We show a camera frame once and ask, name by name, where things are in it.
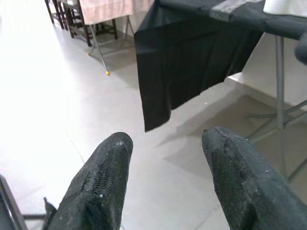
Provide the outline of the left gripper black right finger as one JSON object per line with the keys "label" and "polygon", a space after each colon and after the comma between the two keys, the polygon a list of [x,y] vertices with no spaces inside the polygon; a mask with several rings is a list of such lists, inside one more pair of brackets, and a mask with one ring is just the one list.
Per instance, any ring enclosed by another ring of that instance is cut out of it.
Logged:
{"label": "left gripper black right finger", "polygon": [[246,138],[211,127],[202,148],[230,229],[307,228],[307,206]]}

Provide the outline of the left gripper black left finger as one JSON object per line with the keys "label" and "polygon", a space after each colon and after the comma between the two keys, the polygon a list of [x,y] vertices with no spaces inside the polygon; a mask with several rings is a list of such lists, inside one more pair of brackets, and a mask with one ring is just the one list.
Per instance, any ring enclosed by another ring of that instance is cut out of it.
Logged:
{"label": "left gripper black left finger", "polygon": [[119,230],[133,141],[116,132],[101,142],[72,179],[47,230]]}

